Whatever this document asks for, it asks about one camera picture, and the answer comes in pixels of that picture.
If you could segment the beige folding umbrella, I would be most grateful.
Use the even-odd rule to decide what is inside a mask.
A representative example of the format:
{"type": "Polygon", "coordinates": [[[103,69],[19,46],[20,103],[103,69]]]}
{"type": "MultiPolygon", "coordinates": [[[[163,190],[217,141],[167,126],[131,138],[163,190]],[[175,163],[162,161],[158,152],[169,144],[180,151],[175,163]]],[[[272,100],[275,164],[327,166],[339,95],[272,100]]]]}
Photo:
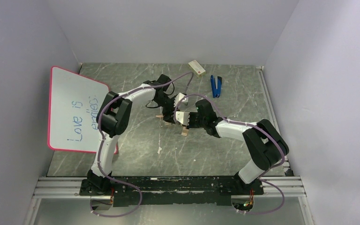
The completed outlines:
{"type": "MultiPolygon", "coordinates": [[[[160,120],[163,120],[163,115],[162,115],[162,114],[156,115],[155,117],[158,118],[158,119],[160,119],[160,120]]],[[[174,119],[174,123],[169,123],[169,122],[165,122],[165,121],[164,121],[164,124],[165,124],[165,125],[181,126],[181,128],[182,128],[182,130],[181,130],[181,135],[182,135],[182,136],[188,136],[188,134],[189,134],[189,129],[187,129],[186,126],[183,126],[183,125],[181,125],[180,123],[176,122],[175,119],[174,119]]]]}

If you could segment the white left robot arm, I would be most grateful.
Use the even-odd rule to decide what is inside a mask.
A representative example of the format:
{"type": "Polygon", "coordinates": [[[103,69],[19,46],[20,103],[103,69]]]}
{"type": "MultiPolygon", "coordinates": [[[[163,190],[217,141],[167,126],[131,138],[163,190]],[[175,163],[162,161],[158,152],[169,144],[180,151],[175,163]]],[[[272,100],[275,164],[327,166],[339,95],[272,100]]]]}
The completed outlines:
{"type": "Polygon", "coordinates": [[[133,110],[153,101],[162,109],[163,120],[174,123],[176,97],[166,94],[172,83],[168,76],[161,74],[157,80],[145,81],[139,87],[127,92],[107,93],[97,116],[97,128],[101,137],[99,150],[87,174],[87,181],[98,192],[110,189],[111,182],[107,176],[112,173],[112,160],[117,151],[115,145],[120,135],[127,129],[133,110]]]}

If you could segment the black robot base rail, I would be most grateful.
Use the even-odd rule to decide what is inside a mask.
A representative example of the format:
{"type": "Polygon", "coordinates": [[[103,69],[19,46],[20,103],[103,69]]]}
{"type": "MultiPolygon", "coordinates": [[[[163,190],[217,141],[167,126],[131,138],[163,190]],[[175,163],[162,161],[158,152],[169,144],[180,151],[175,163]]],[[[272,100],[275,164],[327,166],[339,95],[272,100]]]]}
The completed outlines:
{"type": "Polygon", "coordinates": [[[87,179],[82,180],[79,195],[106,199],[113,207],[131,205],[205,204],[232,206],[232,196],[263,195],[258,179],[246,185],[234,176],[121,176],[110,180],[110,189],[98,192],[87,179]]]}

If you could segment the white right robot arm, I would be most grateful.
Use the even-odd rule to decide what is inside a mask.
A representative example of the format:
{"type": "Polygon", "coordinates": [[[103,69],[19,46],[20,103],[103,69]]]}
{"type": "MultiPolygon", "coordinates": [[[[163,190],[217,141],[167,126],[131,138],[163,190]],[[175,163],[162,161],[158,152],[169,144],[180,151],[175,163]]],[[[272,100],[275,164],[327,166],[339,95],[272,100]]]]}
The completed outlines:
{"type": "Polygon", "coordinates": [[[248,185],[269,169],[279,166],[289,153],[289,147],[273,124],[263,119],[259,122],[245,123],[217,116],[212,104],[199,100],[196,112],[187,114],[187,128],[202,128],[216,138],[230,138],[243,141],[251,159],[240,169],[235,177],[248,185]]]}

